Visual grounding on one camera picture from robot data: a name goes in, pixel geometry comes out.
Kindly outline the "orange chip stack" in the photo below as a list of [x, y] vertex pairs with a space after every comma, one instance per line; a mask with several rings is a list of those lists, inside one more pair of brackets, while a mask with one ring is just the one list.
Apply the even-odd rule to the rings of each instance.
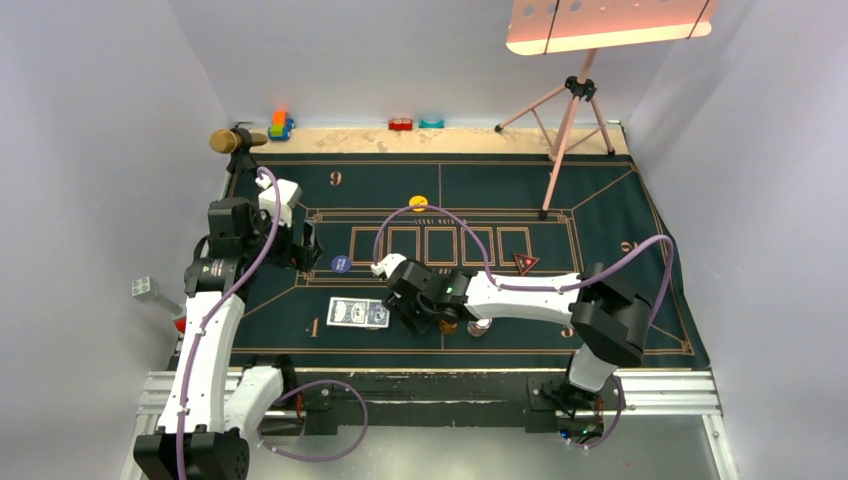
[[438, 329], [444, 335], [454, 334], [457, 331], [457, 328], [458, 328], [457, 323], [452, 323], [452, 322], [448, 322], [448, 321], [445, 321], [445, 320], [440, 320], [438, 322]]

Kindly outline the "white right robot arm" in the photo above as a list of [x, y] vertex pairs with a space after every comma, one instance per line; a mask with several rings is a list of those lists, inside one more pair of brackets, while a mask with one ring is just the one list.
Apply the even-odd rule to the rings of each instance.
[[613, 269], [549, 277], [488, 276], [455, 269], [440, 274], [400, 254], [371, 265], [388, 285], [384, 306], [414, 334], [433, 326], [512, 318], [571, 328], [583, 344], [561, 381], [564, 399], [584, 407], [618, 368], [643, 363], [652, 302]]

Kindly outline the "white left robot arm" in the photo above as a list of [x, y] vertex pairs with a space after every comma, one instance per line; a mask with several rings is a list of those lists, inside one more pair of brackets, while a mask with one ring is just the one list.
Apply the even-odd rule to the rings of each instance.
[[264, 412], [297, 399], [298, 382], [285, 355], [250, 363], [230, 396], [225, 384], [259, 266], [308, 271], [322, 253], [312, 222], [304, 224], [301, 244], [293, 240], [298, 202], [297, 194], [276, 201], [266, 190], [256, 200], [210, 203], [209, 232], [184, 274], [187, 316], [173, 385], [155, 431], [137, 436], [133, 448], [147, 478], [246, 478]]

